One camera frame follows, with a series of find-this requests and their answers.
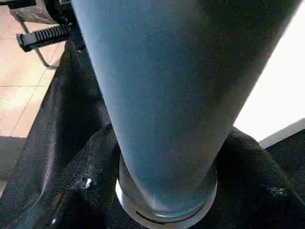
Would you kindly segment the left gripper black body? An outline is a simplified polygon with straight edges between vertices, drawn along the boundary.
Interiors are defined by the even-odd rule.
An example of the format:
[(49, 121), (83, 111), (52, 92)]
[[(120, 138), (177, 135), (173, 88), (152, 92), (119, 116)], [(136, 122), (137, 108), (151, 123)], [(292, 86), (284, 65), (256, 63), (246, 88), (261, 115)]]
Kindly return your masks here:
[[(23, 0), (15, 4), (15, 20), (25, 30), (17, 34), (17, 42), (25, 51), (66, 41), (76, 18), (70, 0)], [(25, 22), (49, 24), (50, 27), (29, 32)]]

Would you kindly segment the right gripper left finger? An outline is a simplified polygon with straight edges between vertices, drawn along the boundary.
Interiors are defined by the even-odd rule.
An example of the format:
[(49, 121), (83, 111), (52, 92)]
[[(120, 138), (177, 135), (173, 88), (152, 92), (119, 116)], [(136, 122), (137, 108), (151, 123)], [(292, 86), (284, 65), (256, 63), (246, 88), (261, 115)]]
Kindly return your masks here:
[(120, 150), (111, 124), (99, 129), (67, 164), (33, 229), (104, 229), (114, 200)]

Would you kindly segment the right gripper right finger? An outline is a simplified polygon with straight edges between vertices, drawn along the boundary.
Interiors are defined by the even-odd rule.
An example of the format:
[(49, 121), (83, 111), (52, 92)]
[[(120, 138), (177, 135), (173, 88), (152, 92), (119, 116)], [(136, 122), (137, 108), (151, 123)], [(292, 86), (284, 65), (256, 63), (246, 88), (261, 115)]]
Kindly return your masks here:
[(233, 128), (217, 158), (211, 229), (303, 229), (305, 204), (271, 155)]

